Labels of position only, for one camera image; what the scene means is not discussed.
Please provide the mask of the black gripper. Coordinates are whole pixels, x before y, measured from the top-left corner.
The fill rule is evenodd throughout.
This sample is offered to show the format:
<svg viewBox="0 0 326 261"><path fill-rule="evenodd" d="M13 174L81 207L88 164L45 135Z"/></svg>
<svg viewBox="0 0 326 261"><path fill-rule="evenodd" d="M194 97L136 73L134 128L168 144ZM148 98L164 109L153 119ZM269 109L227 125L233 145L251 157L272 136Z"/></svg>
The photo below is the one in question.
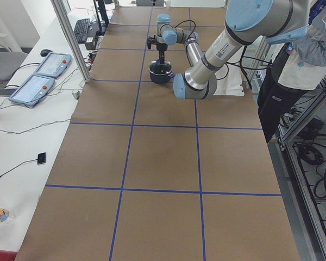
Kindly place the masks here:
<svg viewBox="0 0 326 261"><path fill-rule="evenodd" d="M165 43L157 43L156 49L159 52L159 64L165 64L165 55L164 53L167 51L167 45Z"/></svg>

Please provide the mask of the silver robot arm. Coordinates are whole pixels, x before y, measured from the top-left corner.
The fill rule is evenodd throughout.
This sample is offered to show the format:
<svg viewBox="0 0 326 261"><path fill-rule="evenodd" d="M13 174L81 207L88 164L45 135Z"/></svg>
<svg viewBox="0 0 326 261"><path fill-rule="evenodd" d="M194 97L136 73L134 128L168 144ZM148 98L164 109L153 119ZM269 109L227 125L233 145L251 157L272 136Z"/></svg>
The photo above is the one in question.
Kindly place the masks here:
<svg viewBox="0 0 326 261"><path fill-rule="evenodd" d="M168 14L157 16L155 40L164 46L183 44L192 64L173 80L177 98L203 100L218 86L215 73L243 46L259 36L269 44L290 42L307 34L309 1L231 1L225 14L225 29L203 53L191 31L179 30Z"/></svg>

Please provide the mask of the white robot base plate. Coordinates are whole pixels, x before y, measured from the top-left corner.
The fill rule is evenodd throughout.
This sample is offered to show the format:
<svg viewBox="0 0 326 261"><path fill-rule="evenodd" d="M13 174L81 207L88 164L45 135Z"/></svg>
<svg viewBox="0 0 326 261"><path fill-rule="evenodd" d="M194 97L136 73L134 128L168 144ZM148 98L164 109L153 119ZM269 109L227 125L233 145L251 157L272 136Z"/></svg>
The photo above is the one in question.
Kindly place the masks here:
<svg viewBox="0 0 326 261"><path fill-rule="evenodd" d="M224 65L215 73L217 88L214 96L244 96L241 71L233 65Z"/></svg>

